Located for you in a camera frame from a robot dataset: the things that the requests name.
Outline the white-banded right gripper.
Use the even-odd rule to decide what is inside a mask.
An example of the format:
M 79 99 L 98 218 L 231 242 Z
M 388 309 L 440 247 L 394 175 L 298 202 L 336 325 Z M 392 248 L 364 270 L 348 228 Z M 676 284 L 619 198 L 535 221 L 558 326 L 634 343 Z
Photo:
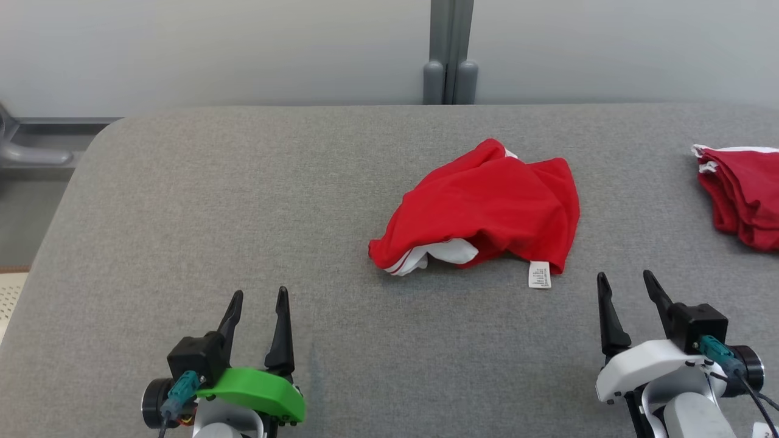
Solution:
M 596 275 L 601 351 L 609 361 L 596 378 L 599 401 L 613 404 L 635 392 L 641 402 L 660 404 L 691 392 L 717 403 L 721 397 L 746 394 L 731 366 L 722 366 L 723 360 L 699 351 L 688 355 L 670 341 L 674 331 L 669 311 L 674 302 L 652 271 L 643 271 L 643 281 L 668 340 L 646 341 L 631 348 L 632 339 L 618 319 L 606 273 Z

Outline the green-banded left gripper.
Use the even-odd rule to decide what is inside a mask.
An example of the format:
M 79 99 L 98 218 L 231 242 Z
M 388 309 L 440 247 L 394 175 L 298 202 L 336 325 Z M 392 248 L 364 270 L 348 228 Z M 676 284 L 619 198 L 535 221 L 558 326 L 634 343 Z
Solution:
M 230 361 L 234 331 L 240 322 L 244 292 L 234 292 L 218 333 L 222 358 Z M 290 298 L 281 286 L 276 297 L 276 326 L 264 370 L 228 368 L 215 385 L 195 371 L 155 379 L 141 398 L 141 417 L 155 430 L 278 430 L 306 420 L 306 402 L 291 383 L 295 371 Z

